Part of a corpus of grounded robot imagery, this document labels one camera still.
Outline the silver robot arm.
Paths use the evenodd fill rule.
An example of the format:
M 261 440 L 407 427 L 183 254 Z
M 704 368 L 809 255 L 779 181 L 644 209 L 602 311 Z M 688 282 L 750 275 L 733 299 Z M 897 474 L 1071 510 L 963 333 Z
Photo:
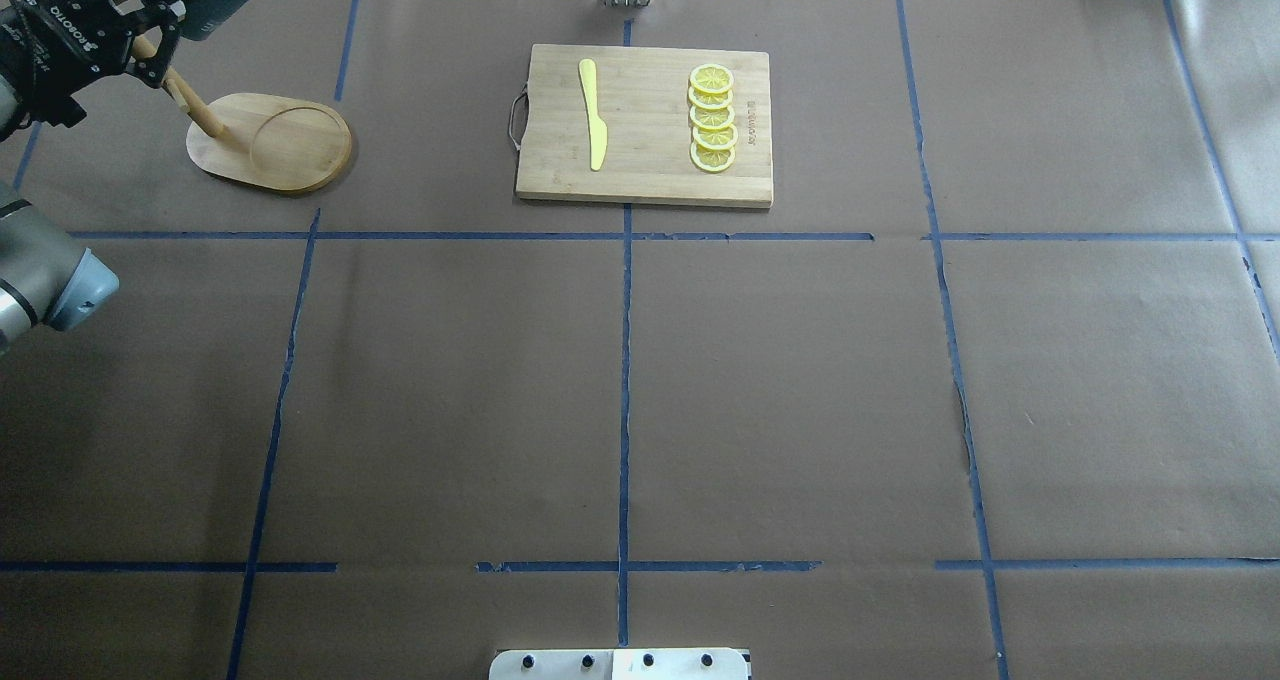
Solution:
M 3 137 L 84 119 L 76 96 L 97 79 L 163 88 L 180 38 L 205 38 L 246 0 L 5 0 Z M 119 287 L 88 247 L 3 184 L 3 348 L 40 325 L 69 330 Z

